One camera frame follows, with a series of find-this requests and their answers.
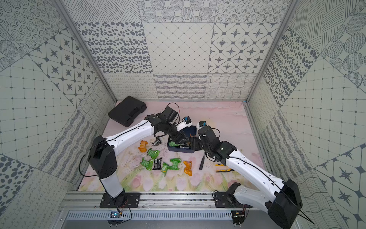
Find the orange cookie packet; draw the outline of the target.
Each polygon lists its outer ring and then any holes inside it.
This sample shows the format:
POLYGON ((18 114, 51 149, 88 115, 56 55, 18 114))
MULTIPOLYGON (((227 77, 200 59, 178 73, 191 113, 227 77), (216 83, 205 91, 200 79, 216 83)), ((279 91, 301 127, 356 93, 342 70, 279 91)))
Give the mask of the orange cookie packet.
POLYGON ((184 161, 184 165, 185 165, 184 173, 191 177, 193 175, 192 161, 184 161))
POLYGON ((148 142, 147 141, 145 141, 145 140, 142 140, 141 142, 140 142, 140 146, 138 147, 138 149, 139 149, 139 151, 141 152, 141 153, 145 153, 145 152, 147 152, 147 148, 146 148, 146 146, 148 145, 148 142))

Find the dark blue storage box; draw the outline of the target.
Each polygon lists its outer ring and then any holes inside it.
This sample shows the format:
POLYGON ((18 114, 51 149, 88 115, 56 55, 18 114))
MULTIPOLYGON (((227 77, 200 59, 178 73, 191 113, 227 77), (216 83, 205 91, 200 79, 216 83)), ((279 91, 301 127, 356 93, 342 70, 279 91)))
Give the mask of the dark blue storage box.
POLYGON ((201 151, 201 140, 197 135, 197 127, 191 126, 181 130, 184 137, 179 143, 168 138, 167 149, 171 152, 181 152, 192 154, 195 151, 201 151))

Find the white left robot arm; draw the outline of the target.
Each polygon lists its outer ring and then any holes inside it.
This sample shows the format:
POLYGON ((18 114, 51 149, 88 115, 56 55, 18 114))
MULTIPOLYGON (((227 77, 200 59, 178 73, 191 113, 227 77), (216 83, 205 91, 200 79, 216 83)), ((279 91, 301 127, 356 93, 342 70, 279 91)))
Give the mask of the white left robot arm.
POLYGON ((84 155, 105 189, 100 208, 121 210, 137 208, 140 193, 127 194, 117 175, 117 157, 145 137, 163 132, 176 144, 188 141, 183 129, 192 126, 191 118, 177 118, 178 113, 167 106, 161 113, 151 114, 137 125, 110 137, 97 136, 84 155))

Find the light green cookie packet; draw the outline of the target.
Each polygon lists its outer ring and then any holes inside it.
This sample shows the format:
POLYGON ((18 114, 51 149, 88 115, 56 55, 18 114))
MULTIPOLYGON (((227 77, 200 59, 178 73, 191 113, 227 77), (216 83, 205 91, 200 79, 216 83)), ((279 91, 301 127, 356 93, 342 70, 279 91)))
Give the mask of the light green cookie packet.
POLYGON ((162 168, 161 168, 161 172, 164 175, 166 175, 169 169, 170 169, 170 166, 167 163, 163 162, 163 165, 162 165, 162 168))

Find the dark cookie packet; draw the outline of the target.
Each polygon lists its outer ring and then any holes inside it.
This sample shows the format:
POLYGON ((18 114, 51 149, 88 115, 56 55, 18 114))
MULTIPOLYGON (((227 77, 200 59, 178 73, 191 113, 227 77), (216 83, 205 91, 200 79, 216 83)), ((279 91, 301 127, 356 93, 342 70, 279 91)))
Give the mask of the dark cookie packet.
POLYGON ((159 137, 157 137, 153 142, 152 142, 152 146, 156 147, 158 145, 160 145, 162 143, 161 139, 159 137))

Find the black cookie packet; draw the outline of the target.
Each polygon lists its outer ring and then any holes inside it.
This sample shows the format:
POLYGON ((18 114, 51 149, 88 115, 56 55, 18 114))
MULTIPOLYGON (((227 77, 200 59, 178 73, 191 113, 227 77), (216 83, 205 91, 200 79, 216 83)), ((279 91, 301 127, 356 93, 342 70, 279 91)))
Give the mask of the black cookie packet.
POLYGON ((153 161, 153 170, 161 170, 162 169, 162 158, 155 158, 153 161))

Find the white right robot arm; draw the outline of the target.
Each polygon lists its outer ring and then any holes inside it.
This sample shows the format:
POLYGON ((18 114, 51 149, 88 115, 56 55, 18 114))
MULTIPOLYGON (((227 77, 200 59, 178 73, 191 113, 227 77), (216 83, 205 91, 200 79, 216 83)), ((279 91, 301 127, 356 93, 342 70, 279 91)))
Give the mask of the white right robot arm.
POLYGON ((238 203, 262 210, 282 229, 291 228, 298 216, 313 222, 301 210, 303 203, 299 187, 293 180, 283 181, 258 167, 234 145, 220 141, 205 121, 198 123, 197 134, 200 148, 209 159, 233 169, 257 187, 257 190, 253 190, 239 183, 233 184, 226 192, 232 205, 238 203))

